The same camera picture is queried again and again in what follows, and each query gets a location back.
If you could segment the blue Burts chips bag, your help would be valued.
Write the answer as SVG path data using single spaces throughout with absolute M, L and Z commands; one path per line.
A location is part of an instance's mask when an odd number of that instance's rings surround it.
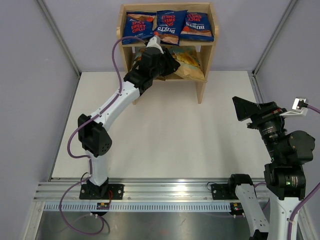
M 213 42 L 211 24 L 208 14 L 203 12 L 187 12 L 180 38 L 190 41 Z
M 156 12 L 154 35 L 165 45 L 178 46 L 180 34 L 185 24 L 187 10 L 161 10 Z
M 126 13 L 123 37 L 136 37 L 142 40 L 153 37 L 155 17 L 155 12 L 128 11 Z

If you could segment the light blue cassava chips bag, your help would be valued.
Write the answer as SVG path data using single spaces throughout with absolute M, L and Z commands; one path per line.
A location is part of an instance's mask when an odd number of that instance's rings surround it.
M 164 78 L 165 66 L 164 54 L 156 47 L 146 47 L 133 61 L 133 66 L 124 77 L 124 81 L 137 84 L 158 77 Z

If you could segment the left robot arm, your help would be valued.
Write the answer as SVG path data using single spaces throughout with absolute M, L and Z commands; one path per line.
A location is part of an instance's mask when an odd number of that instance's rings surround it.
M 146 47 L 141 59 L 122 79 L 119 90 L 91 115 L 78 117 L 78 140 L 90 158 L 88 179 L 79 194 L 81 200 L 123 198 L 123 185 L 109 183 L 105 169 L 106 153 L 113 143 L 108 131 L 126 107 L 153 85 L 154 79 L 166 77 L 179 67 L 167 48 Z

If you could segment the tan kettle chips bag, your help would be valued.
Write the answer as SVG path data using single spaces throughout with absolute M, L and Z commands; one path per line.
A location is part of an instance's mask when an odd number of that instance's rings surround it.
M 171 56 L 180 64 L 175 75 L 191 81 L 206 82 L 195 46 L 171 46 Z

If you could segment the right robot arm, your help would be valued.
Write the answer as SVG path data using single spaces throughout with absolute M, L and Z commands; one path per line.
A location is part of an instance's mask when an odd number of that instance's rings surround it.
M 251 120 L 247 128 L 259 131 L 270 156 L 270 163 L 265 164 L 263 171 L 269 194 L 269 220 L 264 217 L 248 174 L 232 174 L 227 182 L 227 193 L 240 201 L 251 240 L 295 240 L 299 211 L 320 187 L 317 185 L 306 194 L 303 165 L 314 158 L 315 138 L 302 130 L 287 133 L 285 119 L 305 116 L 308 110 L 319 112 L 319 109 L 299 97 L 294 100 L 291 111 L 274 101 L 254 103 L 238 96 L 232 101 L 237 119 Z

